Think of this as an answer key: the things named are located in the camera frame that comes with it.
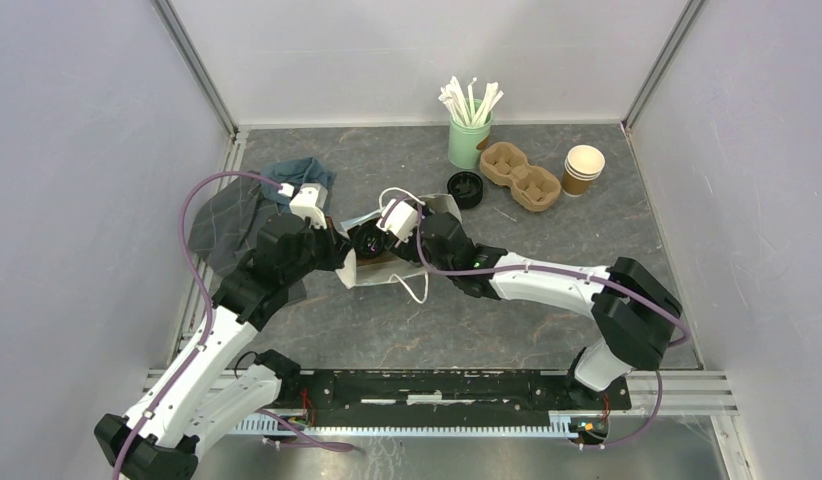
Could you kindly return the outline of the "light blue paper bag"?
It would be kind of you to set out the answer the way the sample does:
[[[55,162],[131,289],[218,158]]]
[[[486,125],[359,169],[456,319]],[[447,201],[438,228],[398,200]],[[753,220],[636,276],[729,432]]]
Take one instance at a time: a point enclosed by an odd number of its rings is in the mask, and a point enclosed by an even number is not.
[[[352,243],[352,233],[355,228],[364,223],[376,223],[380,214],[380,206],[391,199],[414,200],[423,207],[425,214],[450,213],[456,218],[461,217],[458,206],[449,194],[416,196],[405,189],[389,187],[380,194],[379,207],[376,210],[343,221],[339,227],[340,232]],[[388,252],[369,261],[358,260],[352,246],[352,251],[346,258],[345,267],[337,271],[340,281],[348,289],[398,283],[405,288],[416,303],[425,303],[429,294],[430,277],[427,269],[419,260],[416,234],[415,227],[407,243],[390,246]]]

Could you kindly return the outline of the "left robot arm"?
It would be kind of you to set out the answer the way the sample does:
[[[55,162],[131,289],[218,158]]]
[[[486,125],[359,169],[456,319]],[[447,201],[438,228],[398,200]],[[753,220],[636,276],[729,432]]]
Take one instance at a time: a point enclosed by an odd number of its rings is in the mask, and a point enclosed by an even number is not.
[[[202,457],[259,408],[293,405],[300,379],[263,362],[210,396],[233,357],[289,301],[291,286],[309,273],[344,267],[352,252],[347,236],[330,222],[314,224],[294,214],[271,217],[257,244],[227,275],[206,312],[204,325],[135,405],[106,414],[94,435],[116,479],[189,479]]]

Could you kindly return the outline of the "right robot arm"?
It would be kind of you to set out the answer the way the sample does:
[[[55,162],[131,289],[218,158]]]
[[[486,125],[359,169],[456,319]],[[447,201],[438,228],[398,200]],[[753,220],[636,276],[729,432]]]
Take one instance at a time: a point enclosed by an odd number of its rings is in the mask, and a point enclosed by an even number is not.
[[[428,272],[468,296],[530,301],[593,320],[601,338],[577,355],[564,382],[578,408],[593,406],[633,370],[658,370],[667,349],[690,337],[679,302],[634,259],[595,267],[536,261],[473,242],[450,213],[383,213],[378,226],[413,242]]]

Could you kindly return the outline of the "blue cloth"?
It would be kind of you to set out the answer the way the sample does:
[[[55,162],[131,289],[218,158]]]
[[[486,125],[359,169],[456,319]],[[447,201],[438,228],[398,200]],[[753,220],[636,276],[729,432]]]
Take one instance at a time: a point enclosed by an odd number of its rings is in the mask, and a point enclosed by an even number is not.
[[[292,185],[294,193],[297,193],[305,183],[319,183],[330,191],[336,179],[336,173],[325,168],[315,157],[270,163],[263,167],[260,175],[279,184]],[[267,200],[279,205],[281,212],[291,212],[290,198],[279,194],[276,187],[263,184],[261,190]]]

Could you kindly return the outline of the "grey checked cloth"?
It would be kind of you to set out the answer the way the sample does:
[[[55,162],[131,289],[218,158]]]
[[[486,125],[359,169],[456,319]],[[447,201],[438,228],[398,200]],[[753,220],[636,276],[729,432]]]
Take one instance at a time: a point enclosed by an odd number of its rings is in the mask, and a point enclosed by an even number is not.
[[[285,210],[288,201],[269,184],[237,176],[199,209],[188,249],[210,267],[219,282],[256,247],[261,227]]]

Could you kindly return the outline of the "stack of black lids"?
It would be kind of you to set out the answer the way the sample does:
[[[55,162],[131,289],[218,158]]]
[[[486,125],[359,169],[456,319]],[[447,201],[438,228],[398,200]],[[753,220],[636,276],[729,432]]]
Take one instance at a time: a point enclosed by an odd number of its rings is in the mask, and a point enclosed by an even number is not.
[[[460,210],[477,207],[484,196],[482,177],[471,171],[453,174],[447,180],[446,187]]]

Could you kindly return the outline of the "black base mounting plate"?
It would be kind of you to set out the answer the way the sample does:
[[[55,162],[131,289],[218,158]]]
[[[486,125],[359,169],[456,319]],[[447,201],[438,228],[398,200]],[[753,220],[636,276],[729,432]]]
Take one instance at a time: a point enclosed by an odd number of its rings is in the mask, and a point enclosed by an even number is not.
[[[599,417],[632,401],[623,378],[595,393],[559,371],[317,369],[283,377],[268,407],[319,428],[535,427],[552,412]]]

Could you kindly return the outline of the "green straw holder cup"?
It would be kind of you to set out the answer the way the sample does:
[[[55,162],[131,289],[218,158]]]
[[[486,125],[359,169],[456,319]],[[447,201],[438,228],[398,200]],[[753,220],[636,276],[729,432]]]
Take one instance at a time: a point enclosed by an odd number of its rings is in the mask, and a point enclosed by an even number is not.
[[[447,146],[448,160],[460,169],[475,169],[481,153],[489,144],[491,124],[491,114],[481,127],[466,127],[451,120]]]

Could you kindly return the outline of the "remaining cardboard carrier tray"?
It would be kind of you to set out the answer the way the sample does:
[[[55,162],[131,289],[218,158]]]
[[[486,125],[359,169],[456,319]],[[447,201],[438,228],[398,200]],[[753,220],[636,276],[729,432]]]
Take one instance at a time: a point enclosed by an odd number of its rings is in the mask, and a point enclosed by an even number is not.
[[[556,176],[531,164],[527,155],[510,142],[496,142],[484,150],[479,168],[495,185],[507,187],[512,198],[530,212],[549,209],[562,193]]]

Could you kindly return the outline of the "stack of paper cups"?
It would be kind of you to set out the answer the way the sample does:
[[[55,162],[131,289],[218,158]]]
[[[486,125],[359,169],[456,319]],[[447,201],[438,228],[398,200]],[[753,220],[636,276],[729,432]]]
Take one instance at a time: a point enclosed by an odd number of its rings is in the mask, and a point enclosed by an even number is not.
[[[566,156],[562,189],[571,197],[584,194],[601,175],[606,164],[604,154],[589,145],[577,145]]]

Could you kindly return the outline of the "left aluminium frame post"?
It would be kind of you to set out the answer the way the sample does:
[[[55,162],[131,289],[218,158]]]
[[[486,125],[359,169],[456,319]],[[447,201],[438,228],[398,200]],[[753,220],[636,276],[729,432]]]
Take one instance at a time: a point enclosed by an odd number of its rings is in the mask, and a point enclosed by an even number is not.
[[[239,127],[216,87],[190,35],[170,0],[151,0],[164,28],[223,129],[234,138]]]

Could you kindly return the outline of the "aluminium frame post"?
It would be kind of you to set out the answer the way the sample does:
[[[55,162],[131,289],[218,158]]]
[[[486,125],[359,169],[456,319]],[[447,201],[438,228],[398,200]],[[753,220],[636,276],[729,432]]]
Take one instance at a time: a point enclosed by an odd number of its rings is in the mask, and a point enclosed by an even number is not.
[[[234,138],[239,127],[216,87],[190,35],[170,0],[151,0],[164,28],[223,129]]]
[[[635,95],[632,104],[621,121],[621,126],[627,136],[631,135],[635,124],[641,117],[652,95],[673,62],[677,51],[682,46],[706,4],[706,0],[688,0],[685,3],[668,37],[659,50],[658,56],[650,67],[645,80]]]

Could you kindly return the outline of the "right aluminium frame post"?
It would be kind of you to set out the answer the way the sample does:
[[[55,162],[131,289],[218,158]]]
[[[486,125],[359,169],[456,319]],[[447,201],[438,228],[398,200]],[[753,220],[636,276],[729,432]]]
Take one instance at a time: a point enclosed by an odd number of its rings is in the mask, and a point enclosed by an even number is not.
[[[631,135],[635,124],[641,117],[652,95],[673,62],[677,51],[682,46],[706,4],[706,0],[688,0],[685,3],[668,37],[659,50],[658,56],[650,67],[645,80],[635,95],[632,104],[621,121],[621,126],[627,136]]]

